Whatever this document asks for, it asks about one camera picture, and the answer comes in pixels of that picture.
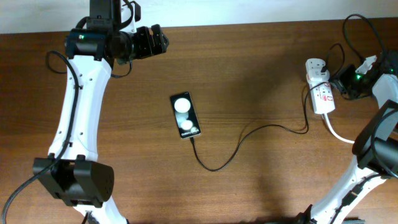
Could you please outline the black Samsung Galaxy smartphone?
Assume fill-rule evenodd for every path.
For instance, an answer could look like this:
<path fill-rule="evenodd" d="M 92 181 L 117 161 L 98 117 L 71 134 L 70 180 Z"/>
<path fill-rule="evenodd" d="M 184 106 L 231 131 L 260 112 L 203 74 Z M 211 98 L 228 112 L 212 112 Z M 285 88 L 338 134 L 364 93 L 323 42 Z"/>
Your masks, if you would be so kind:
<path fill-rule="evenodd" d="M 181 139 L 188 139 L 201 134 L 197 114 L 189 92 L 170 96 L 170 103 Z"/>

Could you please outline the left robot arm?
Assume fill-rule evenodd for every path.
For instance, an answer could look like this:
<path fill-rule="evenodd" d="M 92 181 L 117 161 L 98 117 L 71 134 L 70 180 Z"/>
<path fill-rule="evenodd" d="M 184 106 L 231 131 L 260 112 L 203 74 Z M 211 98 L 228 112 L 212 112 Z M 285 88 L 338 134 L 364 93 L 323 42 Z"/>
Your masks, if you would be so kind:
<path fill-rule="evenodd" d="M 159 25 L 134 27 L 135 1 L 91 1 L 90 13 L 65 40 L 67 87 L 57 133 L 34 175 L 49 194 L 89 223 L 126 223 L 113 198 L 113 168 L 98 162 L 97 132 L 113 65 L 163 54 L 169 41 Z"/>

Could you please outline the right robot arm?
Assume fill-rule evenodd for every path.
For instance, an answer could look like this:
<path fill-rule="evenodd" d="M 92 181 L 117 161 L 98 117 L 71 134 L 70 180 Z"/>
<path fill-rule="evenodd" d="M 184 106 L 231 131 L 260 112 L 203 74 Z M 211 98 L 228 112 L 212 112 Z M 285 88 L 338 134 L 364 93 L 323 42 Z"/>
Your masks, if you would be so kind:
<path fill-rule="evenodd" d="M 390 137 L 397 125 L 397 65 L 382 70 L 372 92 L 379 111 L 352 142 L 353 158 L 338 183 L 315 205 L 299 213 L 293 223 L 347 223 L 347 215 L 377 186 L 397 177 L 397 141 Z"/>

